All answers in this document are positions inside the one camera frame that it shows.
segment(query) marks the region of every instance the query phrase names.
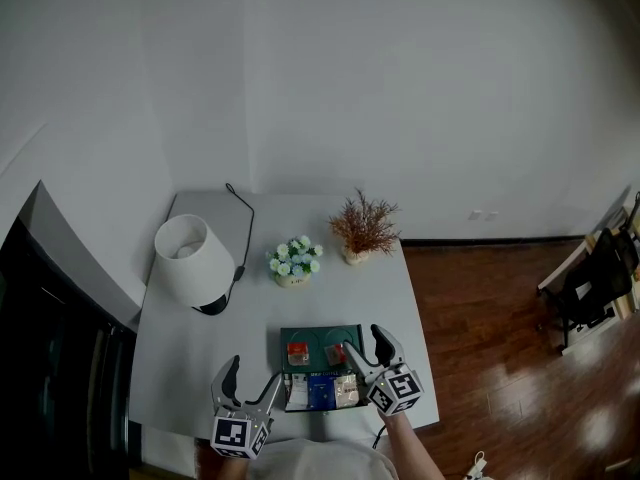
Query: white flower pot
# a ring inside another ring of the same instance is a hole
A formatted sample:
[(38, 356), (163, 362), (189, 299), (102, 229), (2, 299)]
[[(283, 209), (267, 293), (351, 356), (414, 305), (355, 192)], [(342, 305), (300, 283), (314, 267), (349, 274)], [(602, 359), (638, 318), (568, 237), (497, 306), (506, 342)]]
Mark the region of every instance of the white flower pot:
[(370, 253), (367, 251), (354, 254), (346, 245), (342, 246), (342, 254), (344, 254), (344, 259), (349, 265), (359, 265), (363, 261), (368, 260), (370, 256)]
[(276, 276), (276, 283), (283, 288), (291, 288), (292, 286), (300, 286), (307, 283), (311, 279), (311, 274), (307, 273), (301, 277), (297, 276)]

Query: potted plant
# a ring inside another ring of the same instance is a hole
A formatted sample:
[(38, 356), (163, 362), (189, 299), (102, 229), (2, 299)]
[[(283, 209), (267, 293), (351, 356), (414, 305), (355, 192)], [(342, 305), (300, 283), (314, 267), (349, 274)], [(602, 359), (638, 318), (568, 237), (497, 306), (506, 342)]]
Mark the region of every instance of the potted plant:
[(302, 235), (280, 244), (266, 256), (276, 283), (289, 288), (306, 283), (311, 274), (320, 270), (318, 257), (322, 252), (321, 245), (312, 246), (309, 237)]
[(398, 211), (384, 199), (367, 201), (364, 192), (356, 189), (358, 198), (347, 198), (342, 212), (329, 220), (331, 231), (344, 240), (342, 253), (349, 265), (357, 265), (374, 251), (393, 252), (393, 244), (400, 237), (389, 216)]

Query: white shirt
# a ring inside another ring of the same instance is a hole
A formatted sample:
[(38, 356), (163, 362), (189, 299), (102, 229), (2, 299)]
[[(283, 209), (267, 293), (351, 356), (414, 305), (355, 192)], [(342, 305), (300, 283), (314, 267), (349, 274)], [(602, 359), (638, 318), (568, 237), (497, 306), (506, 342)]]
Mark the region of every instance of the white shirt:
[(305, 439), (266, 445), (249, 466), (250, 480), (398, 480), (391, 461), (357, 443)]

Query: white power adapter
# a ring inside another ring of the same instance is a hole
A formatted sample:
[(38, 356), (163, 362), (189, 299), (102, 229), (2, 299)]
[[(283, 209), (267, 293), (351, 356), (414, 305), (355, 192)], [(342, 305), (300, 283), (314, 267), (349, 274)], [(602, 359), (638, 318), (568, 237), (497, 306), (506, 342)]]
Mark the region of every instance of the white power adapter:
[(487, 461), (484, 460), (484, 452), (480, 451), (476, 453), (476, 457), (474, 459), (474, 464), (471, 469), (465, 475), (465, 480), (481, 480), (483, 478), (488, 478), (482, 475), (482, 470), (487, 465)]

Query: lamp base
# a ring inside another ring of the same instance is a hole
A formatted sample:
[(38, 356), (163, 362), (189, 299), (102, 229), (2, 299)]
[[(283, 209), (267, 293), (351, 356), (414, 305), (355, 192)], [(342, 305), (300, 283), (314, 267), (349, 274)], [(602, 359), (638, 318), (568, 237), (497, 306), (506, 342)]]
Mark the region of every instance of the lamp base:
[(193, 308), (196, 311), (200, 311), (200, 313), (204, 313), (205, 315), (213, 316), (219, 315), (224, 311), (227, 307), (227, 297), (223, 295), (218, 300), (214, 300), (211, 304), (206, 304), (204, 306), (200, 306), (199, 308)]

